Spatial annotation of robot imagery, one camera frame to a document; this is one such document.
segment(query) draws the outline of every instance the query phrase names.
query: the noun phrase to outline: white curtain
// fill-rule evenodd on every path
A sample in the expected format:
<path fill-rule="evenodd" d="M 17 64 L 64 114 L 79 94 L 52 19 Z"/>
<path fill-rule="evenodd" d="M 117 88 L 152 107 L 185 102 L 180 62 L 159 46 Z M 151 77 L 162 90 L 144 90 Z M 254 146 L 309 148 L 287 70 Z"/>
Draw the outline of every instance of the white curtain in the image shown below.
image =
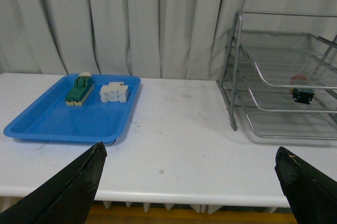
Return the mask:
<path fill-rule="evenodd" d="M 0 0 L 0 73 L 219 79 L 239 8 L 337 14 L 337 0 Z M 330 19 L 250 15 L 244 26 L 337 33 Z"/>

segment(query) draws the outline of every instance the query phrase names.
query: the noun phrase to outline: metal wire rack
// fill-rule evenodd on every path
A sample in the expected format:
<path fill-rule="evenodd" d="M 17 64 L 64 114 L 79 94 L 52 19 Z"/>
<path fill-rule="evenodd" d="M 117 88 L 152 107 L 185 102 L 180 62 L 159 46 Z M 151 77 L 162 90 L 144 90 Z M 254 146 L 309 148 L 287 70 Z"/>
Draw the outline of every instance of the metal wire rack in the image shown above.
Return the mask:
<path fill-rule="evenodd" d="M 337 17 L 236 12 L 219 83 L 232 128 L 237 130 L 234 110 L 241 107 L 260 137 L 337 140 L 337 36 L 329 41 L 308 33 L 245 31 L 244 13 Z"/>

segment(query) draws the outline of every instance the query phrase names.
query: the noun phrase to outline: white block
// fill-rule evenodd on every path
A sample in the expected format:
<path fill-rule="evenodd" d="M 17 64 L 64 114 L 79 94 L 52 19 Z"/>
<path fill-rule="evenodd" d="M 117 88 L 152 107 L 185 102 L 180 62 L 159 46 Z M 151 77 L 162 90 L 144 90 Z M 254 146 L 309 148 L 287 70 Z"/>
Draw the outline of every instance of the white block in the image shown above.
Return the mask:
<path fill-rule="evenodd" d="M 102 102 L 126 102 L 128 86 L 123 82 L 111 82 L 102 86 L 100 96 Z"/>

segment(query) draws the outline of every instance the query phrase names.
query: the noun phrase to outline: blue tray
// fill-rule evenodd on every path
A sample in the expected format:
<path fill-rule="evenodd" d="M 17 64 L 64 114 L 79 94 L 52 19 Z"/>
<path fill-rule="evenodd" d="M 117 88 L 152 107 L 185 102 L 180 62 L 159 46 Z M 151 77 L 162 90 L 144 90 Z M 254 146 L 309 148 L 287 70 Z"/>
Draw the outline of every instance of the blue tray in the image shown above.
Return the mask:
<path fill-rule="evenodd" d="M 135 76 L 92 75 L 95 88 L 82 106 L 68 106 L 65 96 L 78 74 L 60 79 L 4 130 L 8 137 L 30 141 L 96 143 L 109 145 L 127 123 L 141 80 Z M 124 82 L 128 85 L 126 103 L 100 99 L 102 85 Z"/>

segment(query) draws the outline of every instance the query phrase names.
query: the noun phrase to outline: wire shelf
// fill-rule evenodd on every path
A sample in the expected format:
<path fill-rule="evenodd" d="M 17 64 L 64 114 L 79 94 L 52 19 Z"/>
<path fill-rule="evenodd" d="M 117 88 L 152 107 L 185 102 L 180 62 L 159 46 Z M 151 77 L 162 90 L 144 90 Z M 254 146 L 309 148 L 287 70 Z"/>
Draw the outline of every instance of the wire shelf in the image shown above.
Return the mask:
<path fill-rule="evenodd" d="M 337 68 L 324 60 L 329 46 L 313 35 L 243 31 L 240 46 L 269 86 L 337 89 Z M 306 81 L 292 83 L 299 75 Z"/>
<path fill-rule="evenodd" d="M 239 63 L 239 73 L 251 95 L 254 105 L 266 112 L 322 112 L 337 113 L 337 92 L 329 89 L 315 89 L 310 104 L 295 102 L 289 87 L 270 87 L 261 81 L 250 64 Z"/>
<path fill-rule="evenodd" d="M 268 113 L 247 110 L 253 132 L 263 138 L 337 140 L 337 124 L 324 113 Z"/>

